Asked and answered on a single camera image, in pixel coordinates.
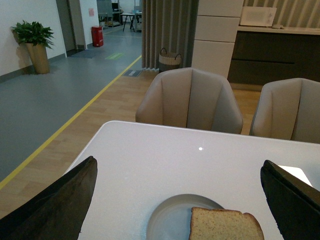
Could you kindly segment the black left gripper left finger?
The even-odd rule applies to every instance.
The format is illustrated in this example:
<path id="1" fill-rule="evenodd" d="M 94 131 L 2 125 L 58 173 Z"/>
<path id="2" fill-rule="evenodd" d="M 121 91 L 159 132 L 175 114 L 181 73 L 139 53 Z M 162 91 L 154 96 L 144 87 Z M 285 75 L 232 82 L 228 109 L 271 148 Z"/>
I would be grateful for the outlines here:
<path id="1" fill-rule="evenodd" d="M 98 163 L 89 156 L 0 220 L 2 240 L 76 240 L 95 190 Z"/>

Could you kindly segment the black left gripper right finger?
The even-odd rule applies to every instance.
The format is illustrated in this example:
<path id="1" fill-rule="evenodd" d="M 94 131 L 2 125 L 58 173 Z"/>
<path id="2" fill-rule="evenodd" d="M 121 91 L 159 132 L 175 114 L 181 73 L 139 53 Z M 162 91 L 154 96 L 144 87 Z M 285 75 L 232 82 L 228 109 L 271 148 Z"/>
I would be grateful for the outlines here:
<path id="1" fill-rule="evenodd" d="M 320 191 L 270 160 L 260 169 L 269 209 L 285 240 L 320 238 Z"/>

